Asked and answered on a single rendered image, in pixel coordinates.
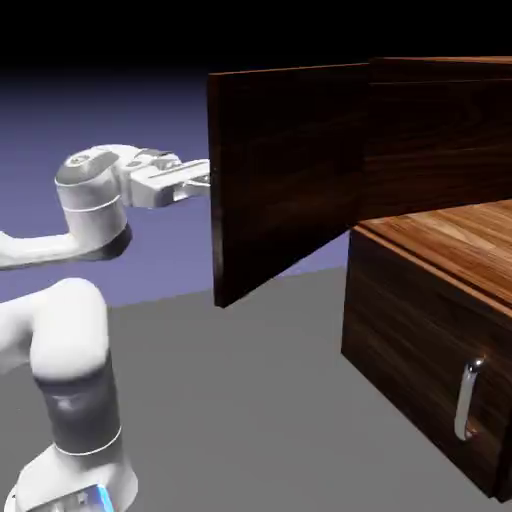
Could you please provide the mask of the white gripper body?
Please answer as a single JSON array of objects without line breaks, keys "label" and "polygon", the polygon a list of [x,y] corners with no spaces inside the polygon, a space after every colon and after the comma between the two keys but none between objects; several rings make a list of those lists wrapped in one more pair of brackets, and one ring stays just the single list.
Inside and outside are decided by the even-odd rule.
[{"label": "white gripper body", "polygon": [[175,187],[186,180],[197,177],[210,179],[210,161],[198,159],[172,163],[159,158],[134,171],[129,178],[129,202],[131,207],[156,209],[173,203]]}]

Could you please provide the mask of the dark wood cabinet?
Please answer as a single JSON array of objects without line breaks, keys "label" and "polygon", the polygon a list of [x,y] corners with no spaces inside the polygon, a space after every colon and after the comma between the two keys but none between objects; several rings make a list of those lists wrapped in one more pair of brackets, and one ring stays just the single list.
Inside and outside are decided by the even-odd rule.
[{"label": "dark wood cabinet", "polygon": [[372,61],[364,177],[352,231],[512,316],[512,57]]}]

